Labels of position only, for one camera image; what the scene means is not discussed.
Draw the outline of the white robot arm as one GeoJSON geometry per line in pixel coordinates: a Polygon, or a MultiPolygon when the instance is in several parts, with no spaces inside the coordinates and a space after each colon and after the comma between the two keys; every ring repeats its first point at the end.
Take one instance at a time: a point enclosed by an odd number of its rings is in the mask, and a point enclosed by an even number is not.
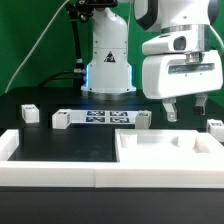
{"type": "Polygon", "coordinates": [[[195,94],[203,108],[206,94],[223,85],[219,53],[209,46],[217,0],[80,0],[80,15],[93,19],[93,56],[82,91],[99,99],[136,91],[127,61],[128,27],[111,11],[120,2],[132,2],[137,24],[159,34],[142,44],[144,95],[162,100],[171,122],[177,120],[178,96],[195,94]]]}

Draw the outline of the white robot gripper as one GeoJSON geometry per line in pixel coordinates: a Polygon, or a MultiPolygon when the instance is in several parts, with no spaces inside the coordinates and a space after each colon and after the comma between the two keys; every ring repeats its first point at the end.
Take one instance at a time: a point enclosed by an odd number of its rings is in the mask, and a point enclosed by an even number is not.
{"type": "MultiPolygon", "coordinates": [[[[187,64],[183,54],[148,56],[143,61],[143,93],[149,99],[163,99],[169,122],[177,121],[176,99],[172,97],[219,90],[222,84],[222,63],[217,53],[205,53],[201,63],[193,64],[187,64]]],[[[205,114],[207,99],[205,93],[196,96],[196,115],[205,114]]]]}

